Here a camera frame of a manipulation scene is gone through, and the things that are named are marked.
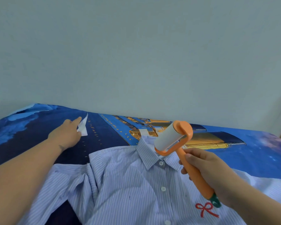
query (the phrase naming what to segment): hand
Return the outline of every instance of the hand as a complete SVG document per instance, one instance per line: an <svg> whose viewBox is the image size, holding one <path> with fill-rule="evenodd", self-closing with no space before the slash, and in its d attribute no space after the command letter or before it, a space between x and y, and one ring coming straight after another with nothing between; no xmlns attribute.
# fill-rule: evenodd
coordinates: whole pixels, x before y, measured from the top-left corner
<svg viewBox="0 0 281 225"><path fill-rule="evenodd" d="M230 207L230 197L247 183L214 153L199 148L188 148L184 151L187 162L200 170L202 177L214 189L219 200ZM182 168L181 173L187 174L185 168Z"/></svg>
<svg viewBox="0 0 281 225"><path fill-rule="evenodd" d="M48 139L57 143L61 152L75 146L81 137L81 132L77 132L77 126L80 121L81 117L78 117L74 121L65 120L61 126L49 133Z"/></svg>

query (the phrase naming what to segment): blue striped shirt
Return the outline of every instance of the blue striped shirt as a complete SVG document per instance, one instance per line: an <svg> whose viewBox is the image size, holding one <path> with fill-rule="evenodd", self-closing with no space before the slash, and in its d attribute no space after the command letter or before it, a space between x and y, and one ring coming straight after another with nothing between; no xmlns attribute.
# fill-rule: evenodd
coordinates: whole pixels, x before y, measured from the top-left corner
<svg viewBox="0 0 281 225"><path fill-rule="evenodd" d="M85 165L55 164L19 224L45 224L66 200L82 224L245 224L234 210L208 205L176 153L157 156L154 139L91 153ZM280 179L235 172L281 203Z"/></svg>

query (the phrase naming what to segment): lint roller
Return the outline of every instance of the lint roller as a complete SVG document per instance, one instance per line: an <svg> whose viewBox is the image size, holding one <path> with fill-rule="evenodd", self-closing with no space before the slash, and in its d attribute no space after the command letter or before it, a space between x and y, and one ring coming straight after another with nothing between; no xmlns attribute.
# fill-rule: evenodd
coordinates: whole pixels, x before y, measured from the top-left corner
<svg viewBox="0 0 281 225"><path fill-rule="evenodd" d="M207 184L207 182L202 177L201 172L196 167L188 163L185 159L185 152L182 149L182 146L185 145L192 137L193 129L188 122L174 121L154 141L155 151L162 156L168 156L169 154L175 151L179 159L181 160L185 170L187 171L189 177L194 182L195 186L202 194L202 196L205 199L209 200L214 207L219 208L221 207L221 203L218 200L214 189L212 189L210 185Z"/></svg>

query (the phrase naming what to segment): red bow embroidery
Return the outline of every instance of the red bow embroidery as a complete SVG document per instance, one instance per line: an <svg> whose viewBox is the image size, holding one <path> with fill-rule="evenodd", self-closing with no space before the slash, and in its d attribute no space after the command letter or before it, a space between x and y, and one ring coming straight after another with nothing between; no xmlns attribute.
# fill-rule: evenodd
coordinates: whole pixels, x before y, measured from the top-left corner
<svg viewBox="0 0 281 225"><path fill-rule="evenodd" d="M209 214L219 218L219 215L214 214L213 212L210 211L211 209L213 209L213 205L210 202L207 202L204 206L202 204L198 203L198 204L196 204L196 208L202 210L201 211L201 218L203 218L203 216L204 216L204 210L206 210Z"/></svg>

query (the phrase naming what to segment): lint roller handle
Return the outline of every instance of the lint roller handle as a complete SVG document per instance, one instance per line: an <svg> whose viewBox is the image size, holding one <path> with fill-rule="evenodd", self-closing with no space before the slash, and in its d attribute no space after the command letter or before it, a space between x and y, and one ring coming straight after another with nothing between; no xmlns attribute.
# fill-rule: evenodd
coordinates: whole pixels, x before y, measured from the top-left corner
<svg viewBox="0 0 281 225"><path fill-rule="evenodd" d="M186 161L185 158L185 151L182 148L178 148L176 150L176 153L179 157L179 159L182 162L182 165L184 166L185 170L187 171L189 177L194 182L195 186L199 190L199 192L202 194L202 196L211 201L214 207L219 208L221 207L221 203L218 200L214 189L208 185L208 183L204 180L204 178L201 175L201 172L198 170L198 168L191 165L189 162Z"/></svg>

